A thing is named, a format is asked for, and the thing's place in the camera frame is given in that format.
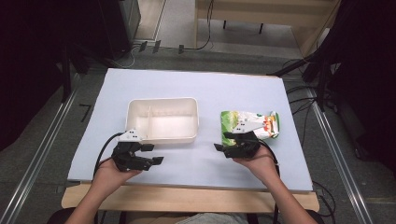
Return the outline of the wooden table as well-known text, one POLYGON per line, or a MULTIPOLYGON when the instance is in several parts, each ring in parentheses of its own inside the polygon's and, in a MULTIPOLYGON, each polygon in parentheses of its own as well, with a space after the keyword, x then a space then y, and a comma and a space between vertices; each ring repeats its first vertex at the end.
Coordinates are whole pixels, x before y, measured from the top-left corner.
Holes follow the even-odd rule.
POLYGON ((272 213, 269 192, 121 186, 100 205, 100 210, 139 212, 272 213))

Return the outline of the green printed snack bag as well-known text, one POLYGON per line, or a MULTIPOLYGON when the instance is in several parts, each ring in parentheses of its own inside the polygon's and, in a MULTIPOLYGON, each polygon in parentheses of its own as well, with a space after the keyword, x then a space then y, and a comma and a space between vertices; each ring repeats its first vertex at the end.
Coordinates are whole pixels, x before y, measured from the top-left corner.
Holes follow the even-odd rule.
POLYGON ((246 111, 222 111, 220 113, 221 143, 232 146, 235 140, 225 133, 254 132, 260 140, 277 138, 280 131, 279 115, 272 111, 269 115, 246 111))

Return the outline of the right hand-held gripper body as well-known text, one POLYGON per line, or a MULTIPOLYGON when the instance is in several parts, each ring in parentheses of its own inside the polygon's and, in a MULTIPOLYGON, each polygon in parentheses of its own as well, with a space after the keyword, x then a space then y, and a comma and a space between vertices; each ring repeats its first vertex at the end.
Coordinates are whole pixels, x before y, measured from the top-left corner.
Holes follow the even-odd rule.
POLYGON ((233 139, 235 144, 224 147, 222 151, 226 158, 253 158, 261 146, 261 143, 254 133, 263 127, 262 123, 239 121, 230 133, 238 134, 237 139, 233 139))

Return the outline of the pale blue table cover board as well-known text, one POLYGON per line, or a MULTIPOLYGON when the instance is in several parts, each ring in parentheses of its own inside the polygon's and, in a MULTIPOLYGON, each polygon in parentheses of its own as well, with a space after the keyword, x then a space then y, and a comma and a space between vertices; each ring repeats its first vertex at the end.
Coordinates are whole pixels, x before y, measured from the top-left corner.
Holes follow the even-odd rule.
POLYGON ((220 113, 275 111, 280 134, 268 140, 279 162, 280 177, 294 191, 309 191, 305 162, 282 79, 220 73, 110 69, 78 145, 68 177, 90 181, 99 156, 111 155, 112 135, 125 129, 128 104, 135 99, 191 97, 198 104, 199 128, 190 144, 158 145, 148 153, 163 162, 134 178, 134 184, 196 188, 262 189, 247 168, 226 158, 214 144, 221 141, 220 113))

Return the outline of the person's left hand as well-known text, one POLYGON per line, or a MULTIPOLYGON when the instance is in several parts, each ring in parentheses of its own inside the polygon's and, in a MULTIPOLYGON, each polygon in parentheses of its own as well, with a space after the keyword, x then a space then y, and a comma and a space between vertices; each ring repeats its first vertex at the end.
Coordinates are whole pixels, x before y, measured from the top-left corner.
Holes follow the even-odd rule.
POLYGON ((112 159, 103 161, 94 175, 92 185, 102 193, 112 193, 127 180, 141 174, 141 171, 130 170, 122 172, 112 159))

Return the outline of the person's grey shorts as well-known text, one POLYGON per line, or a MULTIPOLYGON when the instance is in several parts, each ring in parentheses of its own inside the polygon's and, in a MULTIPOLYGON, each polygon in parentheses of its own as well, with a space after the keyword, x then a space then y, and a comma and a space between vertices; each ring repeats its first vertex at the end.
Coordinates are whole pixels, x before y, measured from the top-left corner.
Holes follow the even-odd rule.
POLYGON ((239 213, 199 213, 176 224, 248 224, 248 219, 239 213))

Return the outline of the white divided plastic container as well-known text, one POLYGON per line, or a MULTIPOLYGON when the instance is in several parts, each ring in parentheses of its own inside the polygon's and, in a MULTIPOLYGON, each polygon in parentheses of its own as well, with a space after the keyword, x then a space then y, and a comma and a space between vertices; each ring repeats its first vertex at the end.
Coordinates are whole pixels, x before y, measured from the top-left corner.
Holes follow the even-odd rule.
POLYGON ((128 105, 125 130, 142 143, 188 144, 195 140, 198 128, 194 98, 138 99, 128 105))

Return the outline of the black cabinet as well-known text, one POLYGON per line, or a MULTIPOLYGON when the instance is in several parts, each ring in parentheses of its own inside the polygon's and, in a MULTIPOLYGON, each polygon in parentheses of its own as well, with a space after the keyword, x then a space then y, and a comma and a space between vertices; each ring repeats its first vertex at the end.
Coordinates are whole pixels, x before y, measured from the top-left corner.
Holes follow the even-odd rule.
POLYGON ((116 59, 131 50, 141 13, 137 0, 98 0, 105 29, 104 55, 116 59))

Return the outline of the aluminium floor rail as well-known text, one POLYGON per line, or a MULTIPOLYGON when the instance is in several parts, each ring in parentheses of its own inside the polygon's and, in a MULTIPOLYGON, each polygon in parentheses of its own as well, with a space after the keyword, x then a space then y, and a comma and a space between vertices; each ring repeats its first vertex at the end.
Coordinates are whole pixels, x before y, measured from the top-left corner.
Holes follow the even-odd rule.
POLYGON ((57 107, 54 117, 50 120, 50 125, 36 148, 32 160, 29 162, 17 187, 13 190, 12 197, 7 203, 5 211, 0 214, 0 224, 14 224, 26 198, 28 197, 35 180, 50 153, 50 148, 61 129, 64 119, 73 103, 78 85, 80 84, 80 74, 74 74, 72 78, 72 91, 65 101, 57 107))
POLYGON ((360 224, 374 224, 372 217, 367 209, 366 203, 361 195, 358 184, 356 183, 341 148, 333 134, 332 127, 327 120, 325 113, 320 109, 317 103, 313 105, 318 124, 323 132, 329 150, 332 154, 334 164, 338 174, 343 182, 347 197, 356 214, 360 224))

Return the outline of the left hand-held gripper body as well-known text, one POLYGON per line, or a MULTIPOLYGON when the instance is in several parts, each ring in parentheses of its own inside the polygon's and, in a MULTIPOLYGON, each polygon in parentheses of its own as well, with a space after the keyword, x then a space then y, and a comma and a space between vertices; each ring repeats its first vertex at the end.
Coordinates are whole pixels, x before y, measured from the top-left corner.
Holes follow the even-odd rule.
POLYGON ((152 159, 136 155, 137 151, 141 151, 143 145, 143 138, 137 130, 132 129, 124 133, 117 133, 116 140, 117 144, 113 149, 111 158, 120 171, 148 171, 153 165, 152 159))

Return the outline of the light wooden bench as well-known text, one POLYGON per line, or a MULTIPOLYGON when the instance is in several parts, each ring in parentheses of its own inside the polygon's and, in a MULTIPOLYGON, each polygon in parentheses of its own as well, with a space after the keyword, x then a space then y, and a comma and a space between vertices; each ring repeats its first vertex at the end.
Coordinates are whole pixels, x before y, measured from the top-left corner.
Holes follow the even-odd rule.
POLYGON ((331 28, 341 0, 214 0, 212 19, 288 25, 303 56, 331 28))

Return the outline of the dark curtain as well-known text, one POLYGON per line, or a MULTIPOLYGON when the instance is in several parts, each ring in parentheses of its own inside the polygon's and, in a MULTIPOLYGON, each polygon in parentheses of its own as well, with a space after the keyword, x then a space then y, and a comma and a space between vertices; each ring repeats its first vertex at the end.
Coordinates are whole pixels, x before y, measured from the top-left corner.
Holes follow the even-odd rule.
POLYGON ((0 0, 0 151, 12 145, 58 89, 69 69, 88 65, 72 42, 68 0, 0 0))
POLYGON ((396 175, 396 0, 341 0, 319 52, 359 157, 396 175))

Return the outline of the person's right hand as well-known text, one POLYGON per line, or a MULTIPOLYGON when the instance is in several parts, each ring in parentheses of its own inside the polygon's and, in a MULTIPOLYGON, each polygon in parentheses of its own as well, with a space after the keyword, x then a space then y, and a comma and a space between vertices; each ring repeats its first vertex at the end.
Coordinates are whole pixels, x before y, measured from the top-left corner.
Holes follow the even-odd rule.
POLYGON ((233 161, 247 167, 268 189, 281 184, 274 158, 266 147, 260 147, 251 159, 233 159, 233 161))

